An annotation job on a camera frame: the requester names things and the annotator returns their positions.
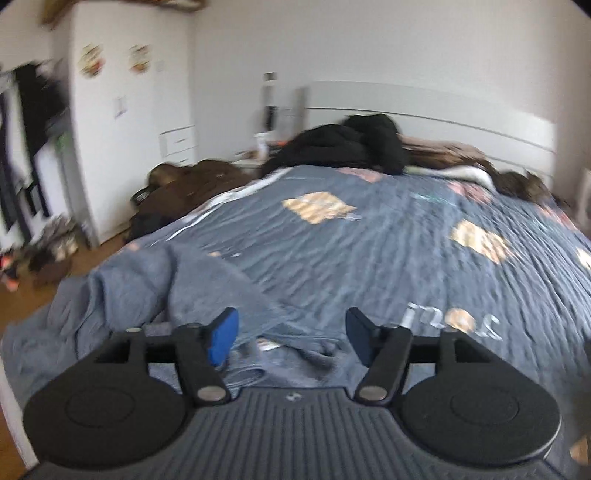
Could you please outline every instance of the wooden beam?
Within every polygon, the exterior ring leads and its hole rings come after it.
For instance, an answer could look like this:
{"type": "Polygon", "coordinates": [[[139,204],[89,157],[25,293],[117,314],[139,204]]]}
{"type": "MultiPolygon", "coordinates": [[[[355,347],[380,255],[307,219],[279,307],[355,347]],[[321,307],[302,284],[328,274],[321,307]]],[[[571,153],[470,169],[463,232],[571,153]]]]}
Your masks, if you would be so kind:
{"type": "MultiPolygon", "coordinates": [[[[82,0],[46,0],[41,17],[42,25],[55,26],[69,11],[70,8],[82,0]]],[[[139,4],[150,4],[157,7],[174,8],[177,10],[196,12],[207,6],[207,0],[194,2],[193,0],[123,0],[139,4]]]]}

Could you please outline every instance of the black ribbed platform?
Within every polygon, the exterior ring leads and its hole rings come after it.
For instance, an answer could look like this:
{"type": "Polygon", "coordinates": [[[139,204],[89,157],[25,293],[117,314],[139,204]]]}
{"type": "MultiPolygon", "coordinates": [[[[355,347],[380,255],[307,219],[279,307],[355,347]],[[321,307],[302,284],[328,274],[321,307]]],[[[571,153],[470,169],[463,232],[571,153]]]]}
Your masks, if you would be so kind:
{"type": "Polygon", "coordinates": [[[29,480],[556,480],[543,460],[495,471],[453,465],[421,450],[383,408],[340,388],[246,388],[224,406],[199,410],[159,453],[109,471],[44,463],[29,480]]]}

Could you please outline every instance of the metal screw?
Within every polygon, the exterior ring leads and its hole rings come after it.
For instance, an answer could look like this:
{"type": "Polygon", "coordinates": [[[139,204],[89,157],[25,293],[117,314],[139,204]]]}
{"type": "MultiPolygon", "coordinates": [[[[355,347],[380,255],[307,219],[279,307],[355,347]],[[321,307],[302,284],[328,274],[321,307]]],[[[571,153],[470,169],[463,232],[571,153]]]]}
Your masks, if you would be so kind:
{"type": "Polygon", "coordinates": [[[367,401],[382,401],[388,396],[388,391],[385,388],[373,385],[359,390],[359,396],[367,401]]]}
{"type": "Polygon", "coordinates": [[[197,396],[203,401],[220,401],[226,397],[226,391],[222,387],[210,385],[197,390],[197,396]]]}
{"type": "Polygon", "coordinates": [[[292,392],[285,396],[285,399],[288,401],[298,401],[301,400],[302,396],[298,392],[292,392]]]}

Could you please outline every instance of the brown clothing pile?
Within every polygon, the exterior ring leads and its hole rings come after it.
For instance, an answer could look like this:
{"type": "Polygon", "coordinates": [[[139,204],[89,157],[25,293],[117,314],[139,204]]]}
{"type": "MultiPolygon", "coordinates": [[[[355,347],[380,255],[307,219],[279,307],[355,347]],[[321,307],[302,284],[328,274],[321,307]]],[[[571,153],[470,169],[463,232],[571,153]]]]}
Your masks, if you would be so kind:
{"type": "Polygon", "coordinates": [[[128,242],[155,232],[216,195],[242,187],[252,180],[242,170],[222,160],[202,160],[193,167],[163,165],[165,175],[162,175],[162,165],[150,174],[151,181],[160,178],[163,186],[139,204],[138,213],[131,221],[128,242]],[[154,175],[158,168],[160,173],[154,175]]]}
{"type": "Polygon", "coordinates": [[[398,135],[402,147],[408,151],[411,165],[442,170],[462,165],[481,165],[489,175],[496,170],[481,150],[459,142],[432,141],[398,135]]]}
{"type": "Polygon", "coordinates": [[[216,195],[242,187],[250,180],[227,162],[202,160],[194,167],[183,168],[178,180],[150,193],[138,211],[179,219],[216,195]]]}

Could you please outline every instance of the white headboard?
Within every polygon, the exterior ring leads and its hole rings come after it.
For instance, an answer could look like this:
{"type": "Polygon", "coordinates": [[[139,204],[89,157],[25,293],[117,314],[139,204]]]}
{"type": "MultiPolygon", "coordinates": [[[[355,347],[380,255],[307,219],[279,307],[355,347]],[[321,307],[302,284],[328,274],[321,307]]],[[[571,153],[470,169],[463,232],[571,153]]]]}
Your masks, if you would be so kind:
{"type": "Polygon", "coordinates": [[[306,128],[347,115],[385,113],[402,133],[463,142],[482,150],[499,171],[530,171],[551,187],[556,128],[543,118],[451,93],[400,85],[314,82],[307,92],[306,128]]]}

